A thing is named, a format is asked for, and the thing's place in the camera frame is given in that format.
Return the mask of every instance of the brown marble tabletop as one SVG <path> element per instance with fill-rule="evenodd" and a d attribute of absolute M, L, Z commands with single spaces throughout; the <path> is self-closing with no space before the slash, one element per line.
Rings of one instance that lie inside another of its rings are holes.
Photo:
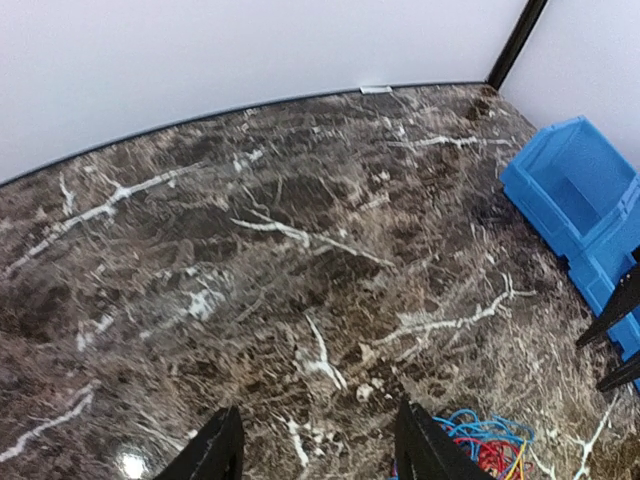
<path fill-rule="evenodd" d="M 501 192 L 533 132 L 488 87 L 354 93 L 2 187 L 0 478 L 151 478 L 237 404 L 246 478 L 383 479 L 407 395 L 533 427 L 530 478 L 637 480 L 638 397 Z"/>

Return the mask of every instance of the blue plastic bin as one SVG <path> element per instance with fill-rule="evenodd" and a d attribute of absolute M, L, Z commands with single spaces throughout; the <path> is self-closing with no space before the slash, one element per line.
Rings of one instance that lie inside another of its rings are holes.
<path fill-rule="evenodd" d="M 640 179 L 584 117 L 540 130 L 500 177 L 596 315 L 640 245 Z M 623 361 L 640 350 L 640 307 L 608 331 Z M 640 391 L 640 380 L 636 381 Z"/>

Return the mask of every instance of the blue basket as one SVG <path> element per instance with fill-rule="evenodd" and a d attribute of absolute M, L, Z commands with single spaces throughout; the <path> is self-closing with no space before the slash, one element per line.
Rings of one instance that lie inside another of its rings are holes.
<path fill-rule="evenodd" d="M 540 130 L 500 178 L 555 254 L 569 260 L 569 277 L 600 314 L 640 245 L 636 170 L 578 117 Z M 640 350 L 640 308 L 608 333 L 623 361 Z"/>

